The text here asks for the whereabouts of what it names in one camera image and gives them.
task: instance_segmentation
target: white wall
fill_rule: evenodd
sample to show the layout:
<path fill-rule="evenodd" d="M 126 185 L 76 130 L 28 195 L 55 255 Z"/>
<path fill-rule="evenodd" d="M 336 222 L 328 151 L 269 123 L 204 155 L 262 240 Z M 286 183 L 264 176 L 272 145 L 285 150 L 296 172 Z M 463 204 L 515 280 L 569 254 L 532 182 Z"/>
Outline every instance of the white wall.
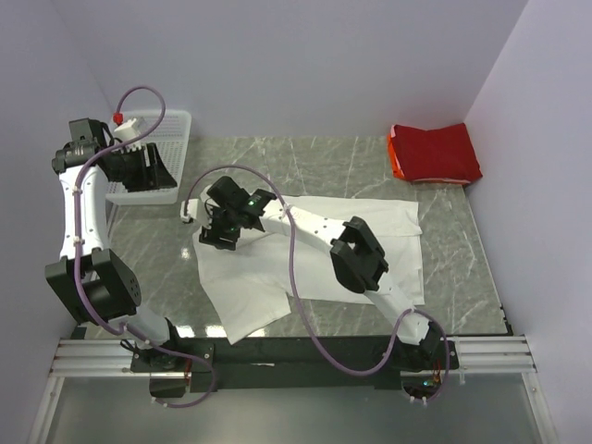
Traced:
<path fill-rule="evenodd" d="M 60 336 L 73 321 L 45 283 L 63 236 L 51 168 L 68 121 L 109 108 L 48 1 L 0 2 L 0 442 L 24 442 Z"/>
<path fill-rule="evenodd" d="M 359 136 L 462 121 L 525 4 L 53 1 L 111 105 L 141 82 L 204 134 Z"/>
<path fill-rule="evenodd" d="M 466 123 L 471 205 L 562 443 L 592 436 L 592 3 L 531 0 Z"/>

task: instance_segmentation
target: marble table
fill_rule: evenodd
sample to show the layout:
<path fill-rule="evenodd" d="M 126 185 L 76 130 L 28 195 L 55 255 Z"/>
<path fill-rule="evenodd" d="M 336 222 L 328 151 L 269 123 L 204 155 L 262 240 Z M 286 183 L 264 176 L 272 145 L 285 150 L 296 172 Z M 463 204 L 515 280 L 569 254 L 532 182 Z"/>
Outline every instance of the marble table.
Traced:
<path fill-rule="evenodd" d="M 180 201 L 192 181 L 210 167 L 241 164 L 267 174 L 282 193 L 352 199 L 419 202 L 424 232 L 425 308 L 450 334 L 504 334 L 504 313 L 490 275 L 471 208 L 461 186 L 410 184 L 392 177 L 383 138 L 249 137 L 190 142 L 179 204 L 121 206 L 112 226 L 112 248 L 131 267 L 143 303 L 168 317 L 181 335 L 220 337 L 224 329 L 199 282 L 191 241 L 196 230 L 179 220 Z M 206 184 L 230 174 L 247 190 L 264 188 L 239 170 L 216 172 Z M 391 326 L 373 305 L 304 301 L 321 336 L 390 334 Z M 255 336 L 306 336 L 295 309 Z M 91 326 L 87 338 L 108 334 Z"/>

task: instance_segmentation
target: cable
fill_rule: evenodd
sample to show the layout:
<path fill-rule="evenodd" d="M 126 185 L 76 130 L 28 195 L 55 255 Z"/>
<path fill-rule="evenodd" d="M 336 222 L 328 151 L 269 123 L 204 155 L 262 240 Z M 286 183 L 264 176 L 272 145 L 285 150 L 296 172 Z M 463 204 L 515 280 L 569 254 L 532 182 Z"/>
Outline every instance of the cable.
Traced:
<path fill-rule="evenodd" d="M 395 327 L 393 328 L 392 334 L 390 336 L 390 341 L 388 342 L 387 351 L 384 353 L 382 360 L 376 366 L 374 366 L 368 370 L 353 370 L 353 369 L 346 367 L 345 365 L 339 363 L 333 356 L 331 356 L 331 354 L 325 349 L 325 347 L 323 347 L 323 344 L 321 344 L 319 338 L 316 336 L 315 332 L 313 331 L 313 328 L 312 328 L 308 318 L 306 317 L 306 313 L 304 312 L 304 307 L 302 305 L 302 300 L 300 299 L 300 296 L 298 294 L 298 289 L 296 288 L 296 278 L 294 276 L 294 253 L 296 250 L 296 221 L 294 220 L 294 217 L 290 211 L 290 207 L 288 205 L 286 205 L 286 200 L 282 196 L 281 192 L 279 192 L 278 187 L 276 187 L 276 185 L 274 185 L 274 183 L 271 180 L 269 180 L 266 176 L 264 176 L 263 174 L 261 174 L 257 170 L 250 168 L 248 166 L 221 165 L 221 166 L 216 166 L 216 167 L 210 168 L 210 169 L 206 170 L 199 178 L 197 178 L 193 182 L 193 185 L 191 186 L 191 189 L 190 189 L 189 194 L 187 196 L 187 200 L 185 201 L 183 212 L 185 214 L 187 214 L 188 207 L 189 207 L 189 200 L 191 198 L 191 195 L 192 195 L 193 191 L 195 190 L 195 188 L 197 187 L 197 184 L 200 183 L 200 181 L 202 181 L 202 179 L 204 179 L 207 175 L 209 175 L 215 171 L 218 171 L 220 169 L 228 169 L 228 168 L 242 169 L 244 171 L 249 171 L 250 173 L 253 173 L 255 176 L 257 176 L 259 179 L 261 179 L 263 182 L 265 182 L 271 188 L 271 190 L 276 194 L 279 202 L 285 208 L 286 215 L 288 216 L 288 220 L 290 222 L 290 253 L 289 253 L 288 267 L 289 267 L 290 286 L 291 286 L 292 294 L 293 294 L 294 300 L 296 302 L 296 308 L 298 309 L 298 313 L 300 315 L 302 323 L 304 324 L 304 328 L 306 328 L 308 336 L 310 336 L 311 341 L 313 342 L 315 347 L 319 350 L 319 352 L 325 357 L 325 359 L 327 359 L 327 361 L 330 364 L 332 364 L 334 367 L 336 367 L 338 370 L 340 370 L 341 372 L 343 372 L 347 375 L 364 377 L 364 376 L 371 376 L 371 375 L 375 374 L 382 367 L 384 367 L 385 364 L 389 361 L 390 354 L 392 353 L 392 349 L 395 344 L 395 339 L 397 338 L 397 332 L 399 330 L 399 326 L 401 325 L 403 318 L 406 315 L 409 315 L 409 314 L 415 312 L 415 313 L 418 313 L 421 316 L 427 318 L 428 320 L 432 321 L 434 323 L 434 325 L 438 328 L 438 330 L 440 330 L 441 336 L 444 340 L 444 348 L 446 351 L 446 367 L 445 367 L 445 372 L 444 372 L 444 378 L 442 379 L 442 383 L 440 384 L 436 393 L 434 393 L 434 395 L 431 396 L 428 401 L 432 401 L 437 396 L 439 396 L 439 394 L 441 393 L 441 390 L 443 389 L 444 385 L 448 381 L 448 374 L 449 374 L 449 370 L 450 370 L 450 346 L 447 341 L 446 331 L 444 330 L 444 328 L 438 323 L 438 321 L 436 319 L 434 319 L 434 317 L 432 317 L 430 314 L 428 314 L 422 310 L 410 308 L 410 309 L 407 309 L 401 313 L 399 318 L 397 318 L 397 322 L 395 322 Z"/>
<path fill-rule="evenodd" d="M 84 176 L 86 175 L 86 172 L 89 170 L 89 168 L 92 167 L 94 165 L 94 163 L 97 160 L 99 160 L 101 157 L 103 157 L 104 155 L 107 155 L 115 150 L 118 150 L 119 148 L 122 148 L 125 145 L 132 144 L 132 143 L 135 143 L 135 142 L 143 139 L 144 137 L 149 135 L 151 132 L 153 132 L 156 129 L 156 127 L 158 127 L 158 125 L 160 125 L 160 122 L 162 122 L 163 118 L 165 117 L 165 112 L 167 110 L 167 106 L 165 105 L 165 99 L 160 94 L 160 92 L 158 92 L 154 88 L 151 88 L 150 86 L 146 86 L 146 85 L 136 86 L 134 88 L 131 88 L 130 90 L 127 90 L 123 94 L 121 99 L 119 100 L 119 103 L 117 104 L 117 113 L 118 114 L 120 113 L 121 106 L 123 105 L 123 102 L 125 101 L 125 99 L 131 93 L 133 93 L 134 91 L 138 91 L 138 90 L 148 90 L 148 91 L 154 93 L 154 95 L 160 101 L 160 115 L 156 119 L 156 122 L 152 125 L 152 127 L 147 129 L 142 134 L 136 136 L 135 138 L 130 139 L 126 142 L 116 143 L 115 145 L 104 148 L 104 150 L 101 150 L 98 153 L 96 153 L 95 155 L 93 155 L 82 166 L 78 176 L 76 177 L 76 181 L 74 182 L 75 187 L 74 187 L 74 192 L 72 192 L 72 195 L 74 196 L 74 239 L 75 239 L 74 240 L 75 241 L 74 282 L 76 284 L 76 290 L 78 291 L 78 294 L 80 296 L 80 300 L 82 301 L 82 305 L 84 305 L 84 308 L 86 309 L 88 314 L 91 316 L 92 320 L 94 322 L 96 322 L 97 325 L 101 326 L 102 328 L 104 328 L 106 331 L 108 331 L 112 335 L 120 336 L 121 334 L 123 334 L 124 331 L 128 330 L 128 332 L 131 333 L 133 336 L 135 336 L 136 338 L 138 338 L 140 340 L 143 340 L 146 344 L 151 345 L 154 349 L 156 349 L 162 353 L 166 353 L 171 356 L 177 356 L 179 358 L 191 359 L 193 362 L 205 365 L 208 368 L 208 370 L 212 374 L 212 382 L 210 383 L 210 387 L 208 388 L 208 390 L 197 400 L 183 403 L 183 404 L 175 404 L 175 403 L 168 403 L 168 402 L 165 402 L 160 399 L 155 399 L 156 402 L 158 402 L 159 404 L 161 404 L 165 407 L 169 407 L 169 408 L 173 408 L 173 409 L 180 409 L 180 408 L 184 408 L 184 407 L 192 407 L 193 405 L 199 404 L 200 402 L 205 400 L 215 390 L 215 388 L 216 388 L 216 372 L 214 371 L 214 368 L 212 367 L 212 365 L 209 362 L 207 362 L 205 359 L 200 358 L 199 356 L 193 356 L 193 355 L 190 355 L 187 353 L 181 353 L 179 351 L 171 351 L 171 350 L 167 350 L 163 347 L 160 347 L 159 345 L 155 345 L 148 338 L 146 338 L 141 333 L 141 331 L 137 330 L 134 326 L 126 326 L 124 323 L 119 324 L 118 328 L 114 328 L 114 327 L 109 326 L 109 324 L 106 323 L 106 321 L 96 312 L 96 310 L 94 310 L 94 307 L 91 304 L 91 302 L 89 301 L 86 291 L 84 291 L 84 287 L 82 286 L 81 260 L 82 260 L 82 243 L 84 242 L 84 239 L 82 238 L 82 216 L 81 216 L 81 211 L 80 211 L 80 207 L 81 207 L 80 194 L 81 194 L 82 182 L 84 181 Z"/>

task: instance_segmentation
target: fabric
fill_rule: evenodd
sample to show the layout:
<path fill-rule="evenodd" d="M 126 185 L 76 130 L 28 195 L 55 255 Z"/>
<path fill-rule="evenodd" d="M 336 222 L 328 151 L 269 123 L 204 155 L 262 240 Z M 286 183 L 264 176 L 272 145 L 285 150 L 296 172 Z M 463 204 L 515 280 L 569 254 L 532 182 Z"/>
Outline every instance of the fabric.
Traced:
<path fill-rule="evenodd" d="M 428 131 L 395 125 L 388 155 L 399 179 L 467 184 L 483 176 L 463 123 Z"/>
<path fill-rule="evenodd" d="M 287 197 L 304 210 L 336 219 L 363 218 L 383 246 L 391 275 L 414 304 L 424 303 L 424 280 L 417 202 Z M 193 235 L 200 281 L 212 301 L 228 340 L 234 343 L 290 313 L 290 240 L 278 234 L 243 230 L 235 252 L 217 250 Z M 296 244 L 295 276 L 302 299 L 371 303 L 338 283 L 331 260 L 314 248 Z"/>

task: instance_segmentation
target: white cloth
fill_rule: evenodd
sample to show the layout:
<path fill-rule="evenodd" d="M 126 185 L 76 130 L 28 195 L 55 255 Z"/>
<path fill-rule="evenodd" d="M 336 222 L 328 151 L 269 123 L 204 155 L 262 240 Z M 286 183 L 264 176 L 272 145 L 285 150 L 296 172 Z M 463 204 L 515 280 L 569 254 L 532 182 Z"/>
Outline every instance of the white cloth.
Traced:
<path fill-rule="evenodd" d="M 315 214 L 350 220 L 361 217 L 385 250 L 392 276 L 415 305 L 424 303 L 421 229 L 417 202 L 327 197 L 287 197 Z M 230 343 L 248 336 L 290 313 L 288 275 L 290 239 L 278 234 L 245 229 L 235 252 L 217 250 L 193 235 L 200 280 L 212 301 Z M 295 276 L 302 299 L 371 303 L 363 294 L 344 289 L 335 279 L 333 265 L 314 248 L 296 244 Z"/>

